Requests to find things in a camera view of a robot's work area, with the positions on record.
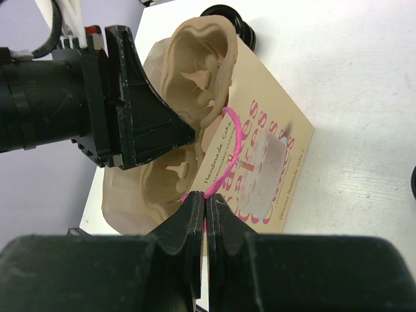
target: table surface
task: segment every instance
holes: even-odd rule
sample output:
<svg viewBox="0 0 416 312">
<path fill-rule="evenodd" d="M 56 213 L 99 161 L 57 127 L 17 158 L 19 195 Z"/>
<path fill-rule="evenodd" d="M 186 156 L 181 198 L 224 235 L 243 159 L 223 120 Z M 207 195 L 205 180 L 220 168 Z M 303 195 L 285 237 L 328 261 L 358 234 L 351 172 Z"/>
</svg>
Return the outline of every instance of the table surface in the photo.
<svg viewBox="0 0 416 312">
<path fill-rule="evenodd" d="M 141 61 L 217 3 L 252 26 L 257 56 L 315 126 L 284 233 L 383 237 L 416 276 L 416 1 L 176 0 L 145 9 Z M 102 182 L 98 169 L 80 227 L 113 234 Z"/>
</svg>

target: gray floor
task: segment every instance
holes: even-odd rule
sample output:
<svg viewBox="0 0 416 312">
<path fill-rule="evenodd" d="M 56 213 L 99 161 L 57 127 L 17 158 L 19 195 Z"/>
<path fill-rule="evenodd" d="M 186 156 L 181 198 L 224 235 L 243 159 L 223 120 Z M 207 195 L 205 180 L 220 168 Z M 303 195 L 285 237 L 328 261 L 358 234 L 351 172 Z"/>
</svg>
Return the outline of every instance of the gray floor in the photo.
<svg viewBox="0 0 416 312">
<path fill-rule="evenodd" d="M 128 25 L 136 34 L 137 0 L 84 0 L 85 25 Z M 0 6 L 0 46 L 34 49 L 49 29 L 33 0 Z M 70 142 L 0 154 L 0 249 L 27 234 L 64 234 L 79 225 L 95 165 Z"/>
</svg>

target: pink strap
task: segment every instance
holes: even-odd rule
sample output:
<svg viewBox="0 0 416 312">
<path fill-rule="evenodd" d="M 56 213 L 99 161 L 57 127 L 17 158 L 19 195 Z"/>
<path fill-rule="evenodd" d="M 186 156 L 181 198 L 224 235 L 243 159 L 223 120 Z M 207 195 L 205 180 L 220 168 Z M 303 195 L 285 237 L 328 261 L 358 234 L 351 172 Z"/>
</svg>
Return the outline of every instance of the pink strap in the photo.
<svg viewBox="0 0 416 312">
<path fill-rule="evenodd" d="M 231 162 L 228 164 L 226 171 L 205 191 L 203 197 L 205 199 L 210 198 L 214 195 L 221 187 L 221 184 L 224 182 L 230 171 L 233 169 L 235 163 L 238 161 L 241 153 L 241 145 L 242 145 L 242 127 L 239 115 L 231 108 L 231 107 L 224 107 L 222 109 L 222 116 L 225 114 L 229 114 L 231 121 L 234 123 L 235 126 L 235 147 L 233 157 L 231 158 Z M 188 194 L 182 196 L 182 202 L 187 198 Z"/>
</svg>

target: black circular object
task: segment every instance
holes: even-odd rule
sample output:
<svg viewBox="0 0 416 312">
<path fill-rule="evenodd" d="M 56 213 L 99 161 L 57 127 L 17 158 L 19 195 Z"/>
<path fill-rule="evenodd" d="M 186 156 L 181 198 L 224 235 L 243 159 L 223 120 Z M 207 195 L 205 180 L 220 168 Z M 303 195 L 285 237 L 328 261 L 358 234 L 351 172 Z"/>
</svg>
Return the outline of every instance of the black circular object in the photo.
<svg viewBox="0 0 416 312">
<path fill-rule="evenodd" d="M 415 167 L 415 169 L 413 169 L 413 173 L 411 174 L 410 187 L 411 187 L 411 191 L 413 193 L 413 196 L 416 199 L 416 167 Z"/>
<path fill-rule="evenodd" d="M 254 30 L 242 20 L 240 14 L 227 5 L 213 5 L 202 12 L 201 16 L 220 15 L 227 18 L 235 27 L 235 31 L 241 40 L 252 50 L 257 41 Z"/>
</svg>

